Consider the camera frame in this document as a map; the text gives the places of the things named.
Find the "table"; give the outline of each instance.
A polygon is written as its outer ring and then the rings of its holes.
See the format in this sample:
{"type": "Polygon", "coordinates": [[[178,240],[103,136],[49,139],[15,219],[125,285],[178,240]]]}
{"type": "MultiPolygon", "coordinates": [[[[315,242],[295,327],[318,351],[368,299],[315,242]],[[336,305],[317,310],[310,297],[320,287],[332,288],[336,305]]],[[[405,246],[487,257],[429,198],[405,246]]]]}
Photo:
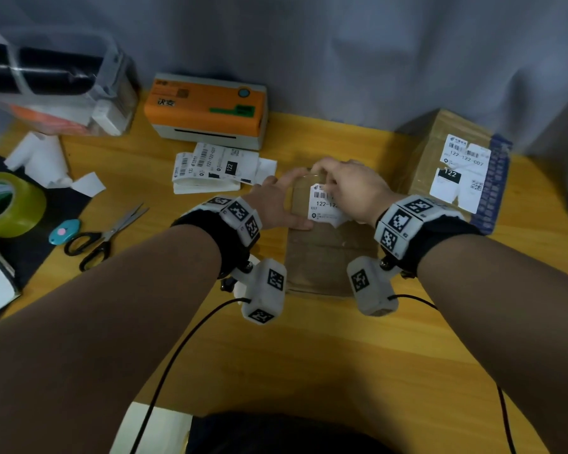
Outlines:
{"type": "MultiPolygon", "coordinates": [[[[392,180],[411,145],[392,132],[282,113],[269,117],[261,156],[277,159],[279,174],[333,155],[358,159],[392,180]]],[[[14,123],[0,140],[0,154],[8,155],[27,130],[14,123]]],[[[62,144],[73,178],[96,171],[107,187],[83,211],[85,229],[106,229],[140,201],[151,207],[118,235],[115,252],[213,196],[174,195],[175,154],[192,151],[193,144],[160,138],[141,105],[126,136],[62,137],[62,144]]],[[[553,169],[513,156],[492,238],[568,273],[568,213],[559,185],[553,169]]],[[[285,229],[263,232],[253,253],[283,263],[286,239],[285,229]]],[[[81,258],[53,251],[6,315],[75,277],[81,258]]],[[[231,297],[218,286],[192,325],[231,297]]],[[[398,277],[394,289],[427,298],[416,280],[398,277]]],[[[167,358],[137,401],[149,403],[167,358]]],[[[282,316],[265,327],[229,306],[182,351],[158,405],[195,415],[252,410],[340,422],[391,440],[405,453],[508,452],[494,382],[441,315],[412,300],[401,300],[394,315],[372,318],[353,300],[288,295],[282,316]]],[[[546,452],[529,422],[508,405],[518,451],[546,452]]]]}

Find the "plastic container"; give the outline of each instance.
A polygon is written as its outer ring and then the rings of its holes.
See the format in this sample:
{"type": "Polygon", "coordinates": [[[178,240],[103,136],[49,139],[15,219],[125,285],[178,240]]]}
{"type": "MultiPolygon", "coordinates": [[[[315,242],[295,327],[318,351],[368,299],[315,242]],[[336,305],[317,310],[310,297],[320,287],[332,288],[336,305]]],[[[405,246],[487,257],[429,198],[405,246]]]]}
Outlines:
{"type": "Polygon", "coordinates": [[[0,30],[0,107],[45,134],[122,135],[137,106],[129,59],[106,32],[0,30]]]}

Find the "black scissors handle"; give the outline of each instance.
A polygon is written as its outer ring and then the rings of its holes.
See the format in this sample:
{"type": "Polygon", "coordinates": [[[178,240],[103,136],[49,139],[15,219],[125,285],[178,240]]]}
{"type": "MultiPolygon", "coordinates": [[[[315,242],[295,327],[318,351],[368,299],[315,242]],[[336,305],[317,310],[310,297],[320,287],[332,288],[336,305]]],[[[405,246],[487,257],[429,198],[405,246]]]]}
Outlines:
{"type": "Polygon", "coordinates": [[[84,272],[90,269],[91,266],[89,266],[89,264],[95,259],[99,258],[99,256],[101,255],[103,255],[103,258],[101,258],[101,261],[98,261],[98,263],[105,261],[106,259],[109,258],[110,253],[111,253],[111,242],[109,240],[106,240],[105,242],[100,243],[80,262],[79,266],[80,272],[84,272]]]}
{"type": "Polygon", "coordinates": [[[68,255],[68,257],[81,255],[92,244],[99,241],[101,237],[103,237],[102,232],[79,232],[78,234],[73,236],[67,244],[65,244],[63,251],[66,255],[68,255]],[[77,244],[72,249],[71,247],[74,242],[77,242],[77,244]]]}

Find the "wire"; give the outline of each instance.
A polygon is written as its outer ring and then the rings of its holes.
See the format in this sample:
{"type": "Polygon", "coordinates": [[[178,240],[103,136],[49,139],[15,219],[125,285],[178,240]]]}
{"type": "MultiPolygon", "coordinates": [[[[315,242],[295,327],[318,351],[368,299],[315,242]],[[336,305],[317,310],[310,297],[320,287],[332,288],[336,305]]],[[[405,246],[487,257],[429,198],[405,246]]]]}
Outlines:
{"type": "Polygon", "coordinates": [[[246,299],[246,298],[236,298],[236,299],[233,299],[233,300],[226,301],[222,305],[218,305],[209,314],[207,314],[202,320],[200,320],[195,327],[193,327],[193,329],[188,333],[188,335],[185,336],[185,339],[181,342],[181,344],[179,344],[179,346],[177,347],[177,350],[174,351],[173,356],[171,357],[170,361],[167,364],[167,367],[164,369],[164,373],[162,373],[162,377],[160,378],[160,382],[158,382],[158,387],[156,388],[156,391],[154,392],[154,396],[151,398],[150,407],[147,408],[147,412],[145,413],[145,418],[143,419],[143,423],[141,424],[141,428],[139,429],[139,432],[137,434],[137,438],[135,439],[135,441],[133,443],[133,447],[131,448],[130,454],[135,454],[137,452],[137,449],[139,448],[139,443],[141,443],[141,438],[143,438],[143,434],[145,432],[145,427],[147,427],[147,422],[149,422],[150,417],[151,417],[151,413],[154,410],[154,406],[156,406],[156,401],[158,401],[158,396],[160,394],[160,390],[162,390],[162,386],[164,385],[164,381],[166,381],[166,379],[167,379],[168,372],[170,371],[170,368],[173,366],[173,363],[176,360],[177,356],[179,355],[179,352],[182,351],[185,344],[187,344],[187,342],[189,341],[191,336],[194,335],[194,333],[198,330],[198,328],[200,328],[202,325],[204,325],[206,320],[211,318],[215,313],[219,312],[225,306],[236,303],[238,301],[242,301],[242,302],[245,302],[245,303],[249,302],[249,300],[246,299]]]}
{"type": "MultiPolygon", "coordinates": [[[[414,295],[392,295],[387,297],[388,300],[394,300],[395,298],[409,298],[411,300],[417,300],[421,303],[433,307],[435,310],[439,311],[437,306],[429,301],[424,300],[423,298],[419,298],[418,296],[414,295]]],[[[507,436],[507,444],[509,444],[509,451],[511,454],[516,454],[515,452],[515,445],[513,443],[513,437],[511,436],[511,427],[509,426],[509,415],[507,414],[507,405],[505,404],[505,396],[503,395],[502,389],[497,384],[497,391],[499,393],[499,400],[501,402],[501,412],[503,413],[503,426],[505,427],[505,436],[507,436]]]]}

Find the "scissors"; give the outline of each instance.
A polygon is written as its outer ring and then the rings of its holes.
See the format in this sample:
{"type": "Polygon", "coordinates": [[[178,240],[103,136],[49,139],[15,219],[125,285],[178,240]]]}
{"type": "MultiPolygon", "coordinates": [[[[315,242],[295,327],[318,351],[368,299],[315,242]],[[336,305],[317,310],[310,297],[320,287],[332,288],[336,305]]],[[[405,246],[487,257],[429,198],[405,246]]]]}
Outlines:
{"type": "Polygon", "coordinates": [[[131,224],[133,221],[135,221],[137,218],[139,218],[141,215],[143,215],[146,211],[149,210],[149,207],[144,208],[139,210],[139,208],[141,207],[141,205],[143,205],[143,203],[137,205],[134,209],[130,210],[129,212],[127,212],[126,215],[124,215],[110,230],[105,231],[105,232],[93,232],[93,231],[89,231],[89,232],[79,232],[76,235],[74,235],[70,241],[68,241],[67,244],[65,244],[65,249],[63,249],[63,251],[65,251],[65,254],[70,256],[70,257],[75,257],[76,255],[80,255],[82,254],[84,251],[86,251],[86,249],[88,249],[91,245],[93,245],[96,242],[99,241],[103,241],[102,243],[100,243],[99,245],[97,245],[80,263],[80,271],[84,272],[87,269],[90,269],[89,267],[87,267],[87,265],[94,260],[95,258],[98,258],[99,255],[103,255],[103,259],[101,259],[101,261],[99,262],[103,262],[105,261],[107,258],[109,258],[109,255],[111,253],[111,238],[118,233],[119,231],[121,231],[122,229],[126,228],[129,224],[131,224]],[[80,244],[80,239],[84,239],[86,238],[86,240],[80,244]],[[72,249],[71,246],[72,244],[78,241],[79,246],[77,246],[76,248],[72,249]]]}

